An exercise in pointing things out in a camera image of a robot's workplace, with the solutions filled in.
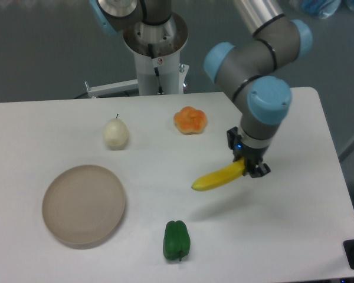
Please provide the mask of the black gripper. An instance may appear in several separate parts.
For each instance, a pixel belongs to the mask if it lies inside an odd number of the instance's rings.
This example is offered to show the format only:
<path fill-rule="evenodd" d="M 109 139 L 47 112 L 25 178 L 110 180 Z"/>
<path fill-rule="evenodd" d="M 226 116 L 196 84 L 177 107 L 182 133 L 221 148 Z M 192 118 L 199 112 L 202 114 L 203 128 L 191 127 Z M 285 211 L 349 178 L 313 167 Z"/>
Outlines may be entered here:
<path fill-rule="evenodd" d="M 251 178 L 263 177 L 271 172 L 269 166 L 263 162 L 263 156 L 271 144 L 272 139 L 259 140 L 249 136 L 242 128 L 233 127 L 227 130 L 228 147 L 232 150 L 233 162 L 244 158 L 244 176 Z"/>

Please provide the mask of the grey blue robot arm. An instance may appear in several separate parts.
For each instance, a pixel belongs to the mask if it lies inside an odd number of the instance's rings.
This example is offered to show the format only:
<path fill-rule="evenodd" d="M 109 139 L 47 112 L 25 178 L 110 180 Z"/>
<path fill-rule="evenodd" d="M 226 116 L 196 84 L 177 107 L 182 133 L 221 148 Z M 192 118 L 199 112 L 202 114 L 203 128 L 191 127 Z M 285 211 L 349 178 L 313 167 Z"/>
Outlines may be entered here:
<path fill-rule="evenodd" d="M 180 51 L 188 39 L 185 21 L 172 11 L 171 1 L 91 1 L 100 26 L 109 34 L 123 32 L 135 59 L 139 93 L 176 94 Z M 228 42 L 213 47 L 204 60 L 210 80 L 242 114 L 227 131 L 234 160 L 243 160 L 244 174 L 270 172 L 263 156 L 291 104 L 291 89 L 273 72 L 307 54 L 313 43 L 310 28 L 286 18 L 276 1 L 236 1 L 235 6 L 253 36 L 244 48 Z"/>

